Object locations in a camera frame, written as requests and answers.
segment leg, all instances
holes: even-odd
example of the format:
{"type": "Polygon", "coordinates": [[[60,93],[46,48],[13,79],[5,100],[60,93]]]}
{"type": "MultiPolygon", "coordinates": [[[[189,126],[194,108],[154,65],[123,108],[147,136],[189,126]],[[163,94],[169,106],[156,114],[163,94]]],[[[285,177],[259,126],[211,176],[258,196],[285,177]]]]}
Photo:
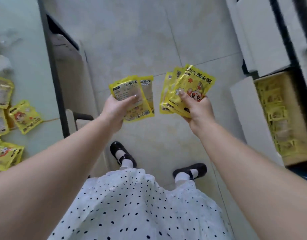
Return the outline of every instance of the leg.
{"type": "Polygon", "coordinates": [[[204,163],[196,163],[186,168],[175,170],[172,175],[175,178],[175,185],[178,188],[180,185],[204,176],[207,173],[207,166],[204,163]]]}
{"type": "Polygon", "coordinates": [[[110,151],[116,158],[118,164],[121,166],[120,170],[124,170],[126,168],[137,168],[137,162],[120,142],[114,141],[110,146],[110,151]]]}

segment white fabric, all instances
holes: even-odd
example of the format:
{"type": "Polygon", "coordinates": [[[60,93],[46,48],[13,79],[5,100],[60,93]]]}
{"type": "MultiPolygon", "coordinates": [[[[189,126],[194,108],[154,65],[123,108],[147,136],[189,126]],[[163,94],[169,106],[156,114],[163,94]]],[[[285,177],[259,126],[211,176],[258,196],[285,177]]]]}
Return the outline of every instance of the white fabric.
{"type": "Polygon", "coordinates": [[[191,169],[190,170],[191,171],[191,173],[192,173],[192,177],[195,179],[196,177],[198,177],[198,170],[197,169],[191,169]]]}
{"type": "Polygon", "coordinates": [[[124,156],[125,152],[123,150],[117,150],[116,152],[116,158],[119,160],[120,157],[124,156]]]}
{"type": "Polygon", "coordinates": [[[88,179],[51,239],[231,239],[217,204],[188,180],[167,191],[143,169],[88,179]]]}
{"type": "Polygon", "coordinates": [[[121,167],[133,168],[133,162],[130,159],[123,159],[121,167]]]}
{"type": "Polygon", "coordinates": [[[175,176],[175,182],[179,180],[190,180],[190,175],[185,172],[180,172],[175,176]]]}

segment hand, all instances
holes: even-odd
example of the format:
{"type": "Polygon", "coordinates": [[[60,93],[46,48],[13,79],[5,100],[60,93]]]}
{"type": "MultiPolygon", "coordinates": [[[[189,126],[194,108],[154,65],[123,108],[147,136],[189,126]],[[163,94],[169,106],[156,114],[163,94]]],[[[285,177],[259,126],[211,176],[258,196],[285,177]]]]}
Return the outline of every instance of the hand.
{"type": "Polygon", "coordinates": [[[100,115],[112,129],[112,133],[118,132],[122,127],[123,117],[127,113],[127,109],[132,107],[132,104],[138,102],[138,96],[131,96],[125,100],[118,101],[112,95],[107,98],[104,108],[100,115]]]}
{"type": "Polygon", "coordinates": [[[192,132],[200,138],[199,133],[204,133],[202,128],[208,123],[215,123],[215,116],[209,98],[206,96],[197,102],[183,91],[179,92],[181,100],[190,109],[191,118],[183,117],[190,126],[192,132]]]}

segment person's right arm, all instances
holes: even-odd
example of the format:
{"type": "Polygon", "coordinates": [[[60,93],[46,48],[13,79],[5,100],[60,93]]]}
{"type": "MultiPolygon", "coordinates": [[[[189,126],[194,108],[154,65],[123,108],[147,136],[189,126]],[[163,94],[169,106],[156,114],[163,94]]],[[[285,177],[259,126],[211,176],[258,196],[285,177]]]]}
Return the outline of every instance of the person's right arm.
{"type": "Polygon", "coordinates": [[[261,239],[307,239],[307,181],[272,163],[215,121],[208,98],[182,100],[198,136],[228,190],[261,239]]]}

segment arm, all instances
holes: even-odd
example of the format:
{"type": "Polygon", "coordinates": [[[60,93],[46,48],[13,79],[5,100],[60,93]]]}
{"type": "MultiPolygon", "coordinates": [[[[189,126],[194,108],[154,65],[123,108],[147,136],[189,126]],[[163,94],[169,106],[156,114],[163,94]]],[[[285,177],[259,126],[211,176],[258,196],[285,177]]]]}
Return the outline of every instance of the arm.
{"type": "Polygon", "coordinates": [[[185,118],[261,239],[307,239],[307,181],[260,155],[215,122],[211,103],[187,94],[185,118]]]}
{"type": "Polygon", "coordinates": [[[0,239],[47,239],[135,101],[110,96],[97,119],[0,173],[0,239]]]}

